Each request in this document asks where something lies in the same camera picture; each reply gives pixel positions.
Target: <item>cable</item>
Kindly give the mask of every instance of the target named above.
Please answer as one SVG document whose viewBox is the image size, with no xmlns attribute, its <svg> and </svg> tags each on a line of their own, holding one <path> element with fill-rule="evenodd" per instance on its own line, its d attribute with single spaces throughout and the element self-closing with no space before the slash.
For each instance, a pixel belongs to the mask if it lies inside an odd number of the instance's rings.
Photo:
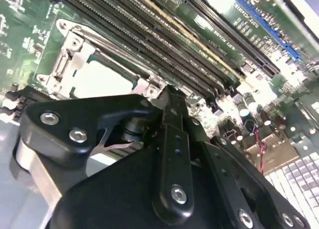
<svg viewBox="0 0 319 229">
<path fill-rule="evenodd" d="M 261 141 L 260 139 L 260 135 L 259 135 L 259 131 L 258 131 L 258 126 L 256 125 L 256 127 L 254 128 L 254 135 L 255 135 L 255 139 L 256 139 L 256 143 L 258 144 L 260 150 L 259 150 L 259 154 L 260 154 L 260 173 L 264 174 L 264 161 L 263 161 L 263 156 L 264 153 L 267 149 L 267 145 Z"/>
<path fill-rule="evenodd" d="M 265 151 L 267 149 L 267 145 L 264 142 L 262 142 L 262 140 L 260 138 L 260 135 L 259 135 L 259 131 L 258 131 L 258 125 L 256 124 L 255 121 L 253 121 L 251 119 L 246 120 L 245 123 L 244 123 L 244 128 L 247 130 L 247 132 L 249 132 L 250 134 L 254 134 L 254 136 L 255 136 L 256 143 L 259 146 L 260 172 L 261 172 L 261 174 L 264 174 L 264 165 L 265 164 L 263 162 L 263 156 L 264 156 L 264 153 L 265 153 Z"/>
</svg>

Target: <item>silver screw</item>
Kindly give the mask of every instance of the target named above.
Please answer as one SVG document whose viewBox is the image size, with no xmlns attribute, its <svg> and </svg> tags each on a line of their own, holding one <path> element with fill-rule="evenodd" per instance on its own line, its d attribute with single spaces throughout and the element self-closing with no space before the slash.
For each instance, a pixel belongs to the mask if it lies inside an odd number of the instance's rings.
<svg viewBox="0 0 319 229">
<path fill-rule="evenodd" d="M 195 119 L 195 118 L 192 118 L 192 122 L 195 124 L 195 125 L 199 125 L 199 121 L 197 120 L 197 119 Z"/>
<path fill-rule="evenodd" d="M 171 188 L 171 196 L 179 204 L 185 204 L 187 201 L 186 193 L 179 186 L 174 186 Z"/>
<path fill-rule="evenodd" d="M 69 132 L 69 138 L 76 142 L 76 143 L 84 143 L 88 137 L 86 136 L 86 133 L 82 129 L 72 129 Z"/>
<path fill-rule="evenodd" d="M 303 228 L 305 227 L 304 222 L 303 222 L 298 216 L 294 215 L 294 218 L 295 218 L 296 222 L 298 222 L 298 224 L 299 224 L 301 227 L 303 227 Z"/>
<path fill-rule="evenodd" d="M 66 23 L 65 22 L 60 22 L 59 24 L 61 29 L 66 29 Z"/>
<path fill-rule="evenodd" d="M 239 216 L 239 219 L 240 221 L 249 229 L 253 228 L 254 226 L 254 223 L 253 223 L 253 220 L 251 219 L 251 217 L 248 215 L 248 213 L 243 210 L 243 209 L 240 209 L 238 211 L 238 216 Z"/>
<path fill-rule="evenodd" d="M 282 216 L 283 216 L 283 219 L 284 219 L 285 223 L 288 226 L 290 226 L 291 228 L 294 227 L 293 221 L 291 220 L 291 218 L 286 213 L 283 213 Z"/>
<path fill-rule="evenodd" d="M 46 125 L 55 125 L 60 121 L 60 118 L 55 113 L 47 112 L 40 115 L 40 120 Z"/>
<path fill-rule="evenodd" d="M 222 144 L 227 145 L 227 141 L 225 139 L 220 138 L 220 141 L 221 141 Z"/>
<path fill-rule="evenodd" d="M 145 107 L 148 107 L 148 106 L 149 106 L 149 102 L 148 102 L 146 99 L 143 99 L 143 100 L 141 101 L 141 104 L 142 104 L 143 106 L 145 106 Z"/>
</svg>

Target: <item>blue pcie slot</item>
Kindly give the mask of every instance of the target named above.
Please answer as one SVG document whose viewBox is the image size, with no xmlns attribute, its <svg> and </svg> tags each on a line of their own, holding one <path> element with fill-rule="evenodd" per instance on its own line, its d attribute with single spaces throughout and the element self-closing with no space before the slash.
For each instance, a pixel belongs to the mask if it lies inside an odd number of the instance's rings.
<svg viewBox="0 0 319 229">
<path fill-rule="evenodd" d="M 282 47 L 290 56 L 296 61 L 301 61 L 299 54 L 287 43 L 284 43 L 278 36 L 277 32 L 272 29 L 267 21 L 265 21 L 255 9 L 248 4 L 245 0 L 236 0 L 266 31 L 267 33 Z"/>
</svg>

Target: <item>pcie slot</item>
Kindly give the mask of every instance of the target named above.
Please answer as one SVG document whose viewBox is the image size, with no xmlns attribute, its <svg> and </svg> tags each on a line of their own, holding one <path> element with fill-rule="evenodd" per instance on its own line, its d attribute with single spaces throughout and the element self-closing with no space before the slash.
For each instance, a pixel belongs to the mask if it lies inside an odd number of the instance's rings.
<svg viewBox="0 0 319 229">
<path fill-rule="evenodd" d="M 284 48 L 292 58 L 294 58 L 297 61 L 301 61 L 299 54 L 287 43 L 283 42 L 277 32 L 272 29 L 267 21 L 265 21 L 252 7 L 250 4 L 248 4 L 245 0 L 236 0 L 243 8 L 244 10 L 250 14 L 260 25 L 264 30 L 282 47 Z"/>
<path fill-rule="evenodd" d="M 255 45 L 242 36 L 235 27 L 228 24 L 218 12 L 205 2 L 205 0 L 188 0 L 186 4 L 203 17 L 215 31 L 234 45 L 238 51 L 263 70 L 269 77 L 280 72 L 270 59 L 265 57 Z"/>
<path fill-rule="evenodd" d="M 195 82 L 183 72 L 180 72 L 179 69 L 170 65 L 168 62 L 163 61 L 157 55 L 154 55 L 152 52 L 147 50 L 142 45 L 138 44 L 132 38 L 130 38 L 127 34 L 120 31 L 115 24 L 111 22 L 106 22 L 105 20 L 96 17 L 96 12 L 92 12 L 87 6 L 84 6 L 79 0 L 62 0 L 66 5 L 73 8 L 77 12 L 79 12 L 83 17 L 86 17 L 89 21 L 99 26 L 101 29 L 101 33 L 107 31 L 107 34 L 114 35 L 114 37 L 118 37 L 121 39 L 127 47 L 129 47 L 132 51 L 135 51 L 136 54 L 143 54 L 144 58 L 147 61 L 151 62 L 155 67 L 158 68 L 160 71 L 164 71 L 170 77 L 174 78 L 175 80 L 179 81 L 181 84 L 189 87 L 192 91 L 198 93 L 199 95 L 206 97 L 209 92 L 206 91 L 200 83 Z"/>
<path fill-rule="evenodd" d="M 172 33 L 166 30 L 164 27 L 161 27 L 155 20 L 153 20 L 149 15 L 147 15 L 142 9 L 138 9 L 136 5 L 131 0 L 114 0 L 127 11 L 132 12 L 134 17 L 138 18 L 143 24 L 152 28 L 152 30 L 158 34 L 161 38 L 165 39 L 169 43 L 171 43 L 174 47 L 182 49 L 186 54 L 184 58 L 194 58 L 195 63 L 199 65 L 199 67 L 204 68 L 207 72 L 209 72 L 213 77 L 225 83 L 229 81 L 229 78 L 221 73 L 215 66 L 209 64 L 206 60 L 201 58 L 198 54 L 194 53 L 188 47 L 185 47 L 182 43 L 175 40 Z"/>
<path fill-rule="evenodd" d="M 216 80 L 214 76 L 213 78 L 210 78 L 206 75 L 208 73 L 207 70 L 205 71 L 206 74 L 199 71 L 200 65 L 194 62 L 194 60 L 192 61 L 190 55 L 183 55 L 182 50 L 177 50 L 176 48 L 173 48 L 172 45 L 171 47 L 168 47 L 165 43 L 163 43 L 162 38 L 158 39 L 157 37 L 154 37 L 151 33 L 144 31 L 143 26 L 140 26 L 138 23 L 131 20 L 130 16 L 121 14 L 120 10 L 116 9 L 114 6 L 110 6 L 109 2 L 104 0 L 86 0 L 86 1 L 89 1 L 90 4 L 93 4 L 94 2 L 95 3 L 94 8 L 100 7 L 101 9 L 100 11 L 104 13 L 108 13 L 109 17 L 113 17 L 114 22 L 118 22 L 119 24 L 122 23 L 125 28 L 129 29 L 131 32 L 134 32 L 134 35 L 136 37 L 139 37 L 140 40 L 146 40 L 158 52 L 160 52 L 162 55 L 165 55 L 165 57 L 170 58 L 170 61 L 174 65 L 180 68 L 183 68 L 192 77 L 199 78 L 203 86 L 207 88 L 211 88 L 211 86 L 213 86 L 214 88 L 217 88 L 220 92 L 224 91 L 223 86 L 219 85 L 218 81 L 214 82 L 214 80 Z M 135 23 L 137 27 L 134 27 L 134 24 L 130 24 L 129 20 Z M 167 50 L 163 50 L 162 47 L 160 47 L 159 45 L 163 45 L 164 47 L 166 47 Z"/>
<path fill-rule="evenodd" d="M 213 82 L 211 79 L 206 77 L 204 74 L 199 72 L 198 70 L 194 70 L 194 68 L 188 64 L 185 61 L 185 58 L 182 59 L 181 55 L 178 55 L 176 52 L 171 50 L 171 52 L 167 52 L 167 50 L 164 50 L 160 45 L 159 42 L 152 42 L 152 39 L 149 38 L 149 40 L 145 39 L 145 36 L 143 36 L 143 31 L 139 29 L 138 27 L 134 27 L 134 25 L 130 25 L 129 21 L 123 20 L 123 16 L 120 15 L 119 12 L 117 12 L 115 9 L 113 9 L 111 6 L 107 5 L 102 0 L 81 0 L 83 1 L 83 4 L 89 5 L 90 8 L 96 12 L 98 16 L 102 15 L 102 12 L 104 15 L 107 15 L 108 18 L 112 20 L 116 25 L 120 25 L 122 29 L 128 33 L 132 33 L 134 35 L 134 38 L 136 41 L 143 43 L 146 47 L 152 48 L 156 52 L 158 52 L 160 55 L 162 55 L 166 60 L 169 61 L 171 65 L 173 65 L 176 68 L 179 68 L 180 71 L 185 71 L 187 74 L 194 80 L 198 80 L 198 84 L 202 87 L 206 88 L 209 92 L 214 93 L 215 90 L 213 88 L 218 88 L 220 91 L 223 91 L 223 88 L 221 85 L 218 85 L 217 83 Z"/>
</svg>

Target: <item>red wire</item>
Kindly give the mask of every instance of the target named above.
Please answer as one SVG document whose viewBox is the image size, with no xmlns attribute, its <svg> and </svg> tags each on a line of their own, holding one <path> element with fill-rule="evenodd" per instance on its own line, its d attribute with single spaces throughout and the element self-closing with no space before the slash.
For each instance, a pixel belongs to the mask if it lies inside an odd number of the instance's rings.
<svg viewBox="0 0 319 229">
<path fill-rule="evenodd" d="M 259 154 L 260 154 L 260 172 L 261 172 L 261 174 L 264 174 L 263 155 L 264 155 L 264 152 L 266 150 L 266 145 L 261 141 L 260 136 L 259 136 L 259 131 L 258 131 L 257 128 L 255 129 L 254 134 L 255 134 L 256 142 L 257 142 L 257 144 L 258 144 L 258 146 L 260 148 L 260 151 L 259 151 Z"/>
</svg>

